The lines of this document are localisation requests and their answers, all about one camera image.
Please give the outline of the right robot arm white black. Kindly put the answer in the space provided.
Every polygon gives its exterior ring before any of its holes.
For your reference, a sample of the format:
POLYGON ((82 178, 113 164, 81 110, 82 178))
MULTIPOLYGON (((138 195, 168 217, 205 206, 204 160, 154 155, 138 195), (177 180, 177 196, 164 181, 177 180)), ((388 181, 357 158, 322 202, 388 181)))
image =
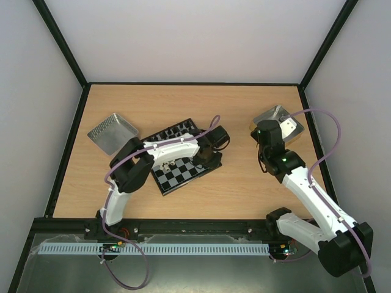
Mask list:
POLYGON ((273 239, 288 236, 314 252, 333 277, 360 266, 370 259, 373 229, 358 223, 343 211, 310 175, 305 162, 286 149, 281 124, 262 120, 251 132, 258 143, 258 161, 263 172, 274 176, 301 201, 313 217, 311 224, 288 208, 266 216, 266 231, 273 239))

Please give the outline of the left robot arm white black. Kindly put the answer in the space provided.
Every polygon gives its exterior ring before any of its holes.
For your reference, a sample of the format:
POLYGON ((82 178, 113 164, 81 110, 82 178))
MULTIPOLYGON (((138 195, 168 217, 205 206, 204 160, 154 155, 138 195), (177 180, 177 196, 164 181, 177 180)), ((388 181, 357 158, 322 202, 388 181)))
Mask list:
POLYGON ((105 241, 118 236, 132 239, 134 232, 123 224, 132 194, 152 175, 162 194, 221 167, 222 150, 230 143, 228 132, 215 122, 206 130, 186 120, 143 140, 130 139, 109 164, 104 177, 108 195, 93 220, 85 222, 85 237, 105 241))

